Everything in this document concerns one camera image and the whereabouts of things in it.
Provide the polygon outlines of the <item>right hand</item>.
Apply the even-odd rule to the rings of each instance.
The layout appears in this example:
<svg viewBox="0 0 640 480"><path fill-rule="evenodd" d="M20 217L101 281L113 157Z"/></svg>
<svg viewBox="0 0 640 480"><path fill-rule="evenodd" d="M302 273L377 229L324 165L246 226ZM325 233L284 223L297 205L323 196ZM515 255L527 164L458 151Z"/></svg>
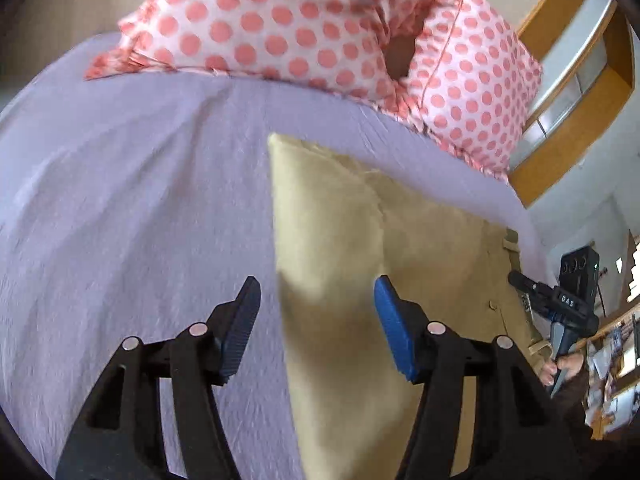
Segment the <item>right hand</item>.
<svg viewBox="0 0 640 480"><path fill-rule="evenodd" d="M579 352L560 356L555 361L548 360L541 367L538 378L546 387L552 386L560 373L565 374L566 380L571 380L582 370L584 362L585 357Z"/></svg>

